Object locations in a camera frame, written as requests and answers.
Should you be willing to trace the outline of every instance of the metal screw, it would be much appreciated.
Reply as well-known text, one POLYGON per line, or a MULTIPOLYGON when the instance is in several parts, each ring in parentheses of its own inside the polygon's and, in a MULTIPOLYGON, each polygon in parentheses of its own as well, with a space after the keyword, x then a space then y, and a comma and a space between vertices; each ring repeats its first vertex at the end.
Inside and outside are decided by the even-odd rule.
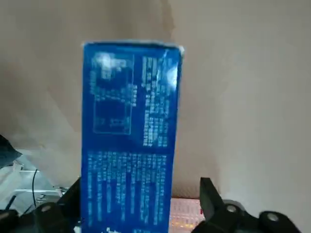
POLYGON ((227 210, 228 210, 229 212, 234 213, 234 212, 236 212, 237 208, 235 208, 233 205, 229 205, 229 206, 227 206, 227 210))
POLYGON ((273 222, 278 221, 278 217, 275 214, 273 214, 273 213, 268 213, 267 216, 268 216, 268 219, 270 219, 273 222))
POLYGON ((0 215, 0 220, 1 220, 1 219, 4 219, 4 218, 6 218, 6 217, 8 217, 9 215, 10 215, 10 214, 9 214, 8 212, 1 214, 1 215, 0 215))
POLYGON ((43 207, 42 207, 41 211, 42 211, 42 212, 46 212, 46 211, 48 211, 50 208, 51 208, 51 207, 50 207, 49 205, 46 205, 46 206, 43 206, 43 207))

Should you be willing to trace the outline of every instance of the white wall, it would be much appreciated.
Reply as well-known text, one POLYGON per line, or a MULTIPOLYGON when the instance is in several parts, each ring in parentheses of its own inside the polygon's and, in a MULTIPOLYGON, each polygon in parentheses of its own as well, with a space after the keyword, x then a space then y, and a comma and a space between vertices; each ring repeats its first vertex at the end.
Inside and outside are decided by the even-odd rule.
POLYGON ((3 0, 0 133, 55 184, 80 172, 81 43, 185 46, 173 193, 210 176, 310 232, 310 0, 3 0))
POLYGON ((210 174, 251 213, 281 211, 310 232, 311 1, 172 8, 186 46, 174 181, 210 174))

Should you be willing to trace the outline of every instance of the machine part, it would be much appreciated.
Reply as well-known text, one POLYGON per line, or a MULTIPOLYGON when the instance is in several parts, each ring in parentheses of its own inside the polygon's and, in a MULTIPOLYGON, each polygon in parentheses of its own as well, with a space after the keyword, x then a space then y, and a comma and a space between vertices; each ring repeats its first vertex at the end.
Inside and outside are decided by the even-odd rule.
POLYGON ((229 206, 227 206, 227 210, 228 210, 229 212, 234 213, 234 212, 236 212, 237 208, 235 208, 233 205, 229 205, 229 206))
POLYGON ((207 218, 192 233, 300 233, 281 213, 267 211, 256 218, 237 205, 224 204, 209 178, 201 178, 200 203, 207 218))
POLYGON ((210 178, 200 180, 200 204, 206 221, 225 205, 210 178))
POLYGON ((273 214, 273 213, 268 213, 267 216, 268 216, 268 219, 270 219, 273 222, 278 221, 278 217, 275 214, 273 214))
POLYGON ((0 135, 0 168, 11 165, 20 156, 21 153, 17 152, 10 142, 0 135))
MULTIPOLYGON (((212 194, 208 200, 207 193, 203 193, 214 214, 209 220, 199 223, 193 233, 301 233, 288 217, 281 213, 266 211, 256 218, 237 205, 221 204, 217 197, 218 193, 214 192, 215 187, 209 182, 210 179, 202 178, 202 180, 206 182, 201 182, 201 185, 204 185, 201 190, 205 189, 207 193, 212 194)), ((44 203, 31 213, 20 217, 15 210, 0 211, 1 233, 73 233, 75 226, 82 221, 80 179, 57 203, 44 203)))
POLYGON ((56 203, 48 202, 34 211, 35 224, 40 233, 73 233, 74 230, 56 203))

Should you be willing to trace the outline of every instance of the black cable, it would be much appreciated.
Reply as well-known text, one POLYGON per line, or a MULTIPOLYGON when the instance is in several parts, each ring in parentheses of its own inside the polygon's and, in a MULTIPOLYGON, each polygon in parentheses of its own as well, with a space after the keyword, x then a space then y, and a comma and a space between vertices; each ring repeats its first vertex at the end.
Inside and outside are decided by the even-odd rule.
POLYGON ((27 210, 25 210, 25 211, 23 212, 23 214, 22 214, 21 216, 27 214, 27 212, 30 210, 30 208, 31 208, 32 206, 33 206, 33 205, 31 204, 31 205, 27 208, 27 210))
POLYGON ((7 204, 7 206, 5 207, 5 210, 9 210, 11 205, 13 204, 14 200, 16 198, 16 195, 12 196, 12 198, 10 199, 9 203, 7 204))
POLYGON ((37 174, 37 171, 38 169, 35 170, 35 173, 34 173, 34 177, 33 177, 33 199, 34 199, 34 206, 35 208, 37 207, 37 204, 35 203, 35 175, 37 174))

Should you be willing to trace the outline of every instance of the box label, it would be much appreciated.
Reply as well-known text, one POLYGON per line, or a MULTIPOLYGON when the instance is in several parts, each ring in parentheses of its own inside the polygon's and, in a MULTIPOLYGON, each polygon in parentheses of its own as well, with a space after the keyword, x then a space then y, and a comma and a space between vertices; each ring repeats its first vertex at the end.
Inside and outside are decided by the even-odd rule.
POLYGON ((84 47, 83 232, 168 232, 181 53, 84 47))

